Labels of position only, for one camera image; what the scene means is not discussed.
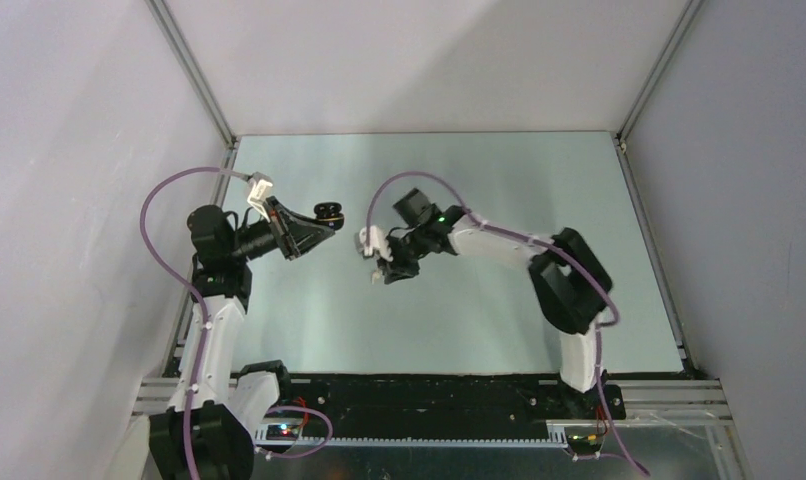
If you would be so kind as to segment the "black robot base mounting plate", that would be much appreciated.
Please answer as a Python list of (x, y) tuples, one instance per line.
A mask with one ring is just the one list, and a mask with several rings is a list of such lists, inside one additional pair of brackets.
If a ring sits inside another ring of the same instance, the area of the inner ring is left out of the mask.
[(544, 433), (558, 421), (599, 426), (623, 420), (621, 389), (578, 395), (555, 374), (293, 374), (274, 403), (325, 414), (296, 413), (311, 433), (326, 435), (461, 434), (494, 439)]

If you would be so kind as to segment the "black glossy earbud charging case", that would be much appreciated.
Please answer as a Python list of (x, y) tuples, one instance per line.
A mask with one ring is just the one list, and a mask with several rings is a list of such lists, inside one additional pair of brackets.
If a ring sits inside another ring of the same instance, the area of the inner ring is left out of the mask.
[(319, 222), (335, 231), (341, 230), (345, 223), (343, 208), (338, 202), (322, 202), (316, 204), (314, 206), (314, 215)]

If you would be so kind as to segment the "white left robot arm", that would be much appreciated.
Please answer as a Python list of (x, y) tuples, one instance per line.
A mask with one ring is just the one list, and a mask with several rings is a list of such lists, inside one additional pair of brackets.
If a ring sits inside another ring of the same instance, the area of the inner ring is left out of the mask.
[(254, 223), (217, 205), (188, 216), (195, 249), (192, 321), (177, 388), (165, 412), (150, 419), (149, 449), (162, 478), (251, 476), (257, 429), (266, 413), (278, 417), (291, 411), (295, 390), (279, 360), (249, 364), (237, 384), (230, 384), (252, 289), (249, 264), (275, 251), (295, 260), (331, 238), (344, 221), (337, 202), (319, 203), (305, 216), (273, 196), (262, 200)]

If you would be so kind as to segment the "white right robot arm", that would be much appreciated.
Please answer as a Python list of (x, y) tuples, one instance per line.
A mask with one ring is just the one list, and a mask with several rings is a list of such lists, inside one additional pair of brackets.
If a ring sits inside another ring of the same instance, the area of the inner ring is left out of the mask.
[(578, 231), (564, 228), (547, 238), (522, 234), (487, 222), (466, 205), (442, 210), (418, 189), (394, 209), (404, 235), (377, 225), (356, 235), (358, 252), (376, 262), (374, 279), (412, 279), (430, 254), (486, 258), (524, 272), (542, 316), (559, 335), (562, 408), (585, 418), (599, 407), (605, 392), (601, 333), (620, 314), (610, 295), (611, 276)]

